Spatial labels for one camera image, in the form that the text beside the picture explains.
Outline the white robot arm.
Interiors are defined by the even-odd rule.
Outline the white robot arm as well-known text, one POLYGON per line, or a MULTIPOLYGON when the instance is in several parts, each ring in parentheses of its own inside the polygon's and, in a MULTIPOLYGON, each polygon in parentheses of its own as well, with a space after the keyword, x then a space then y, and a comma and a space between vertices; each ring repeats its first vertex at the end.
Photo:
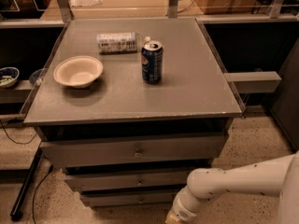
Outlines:
POLYGON ((299 152, 230 170, 199 168, 176 195, 165 224, 188 224, 224 193, 278 196, 277 224, 299 224, 299 152))

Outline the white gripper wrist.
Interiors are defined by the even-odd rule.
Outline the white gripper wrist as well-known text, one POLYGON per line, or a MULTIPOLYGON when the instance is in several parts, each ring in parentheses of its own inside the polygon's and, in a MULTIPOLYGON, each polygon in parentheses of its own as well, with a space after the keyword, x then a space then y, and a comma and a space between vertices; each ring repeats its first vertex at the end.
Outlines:
POLYGON ((188 187, 181 189, 173 201, 172 210, 166 216, 165 224, 183 224, 196 218, 199 201, 192 195, 188 187))

